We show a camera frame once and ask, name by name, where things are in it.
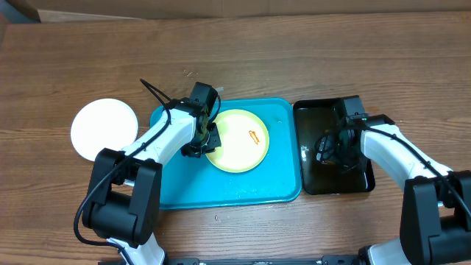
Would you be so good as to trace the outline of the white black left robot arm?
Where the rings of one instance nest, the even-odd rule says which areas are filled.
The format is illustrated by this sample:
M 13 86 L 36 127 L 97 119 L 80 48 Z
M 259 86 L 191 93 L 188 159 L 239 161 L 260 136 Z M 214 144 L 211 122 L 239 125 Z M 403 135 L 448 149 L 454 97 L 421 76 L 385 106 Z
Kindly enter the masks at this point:
M 128 151 L 103 149 L 95 159 L 88 192 L 74 224 L 92 229 L 100 241 L 75 236 L 84 244 L 113 247 L 122 264 L 165 264 L 153 234 L 159 212 L 163 167 L 177 153 L 200 158 L 220 147 L 214 119 L 220 98 L 173 99 L 159 122 Z

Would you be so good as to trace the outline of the yellow plate with orange stain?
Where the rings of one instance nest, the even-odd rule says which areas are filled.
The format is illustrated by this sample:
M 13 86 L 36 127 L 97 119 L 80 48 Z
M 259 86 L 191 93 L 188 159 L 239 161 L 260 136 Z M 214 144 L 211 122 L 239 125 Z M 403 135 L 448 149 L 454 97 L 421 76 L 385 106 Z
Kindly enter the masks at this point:
M 206 154 L 218 169 L 229 173 L 242 173 L 254 169 L 269 150 L 269 132 L 254 113 L 232 109 L 216 117 L 221 146 Z

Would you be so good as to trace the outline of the white plate with red stain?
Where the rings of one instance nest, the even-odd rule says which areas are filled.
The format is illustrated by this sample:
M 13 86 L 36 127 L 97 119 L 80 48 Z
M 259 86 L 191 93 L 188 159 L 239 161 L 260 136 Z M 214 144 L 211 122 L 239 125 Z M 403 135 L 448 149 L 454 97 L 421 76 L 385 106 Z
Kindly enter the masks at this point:
M 132 108 L 117 99 L 97 99 L 84 106 L 71 125 L 71 143 L 84 159 L 94 161 L 104 148 L 119 151 L 138 135 Z

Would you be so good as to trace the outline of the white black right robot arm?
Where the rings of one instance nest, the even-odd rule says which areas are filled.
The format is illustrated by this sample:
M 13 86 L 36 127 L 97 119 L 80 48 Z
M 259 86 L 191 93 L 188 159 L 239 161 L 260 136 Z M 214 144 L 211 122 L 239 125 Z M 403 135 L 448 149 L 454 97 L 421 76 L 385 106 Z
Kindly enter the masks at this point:
M 403 191 L 398 238 L 363 247 L 355 264 L 451 264 L 470 259 L 470 171 L 455 172 L 413 145 L 386 115 L 346 116 L 314 144 L 342 169 L 376 162 Z

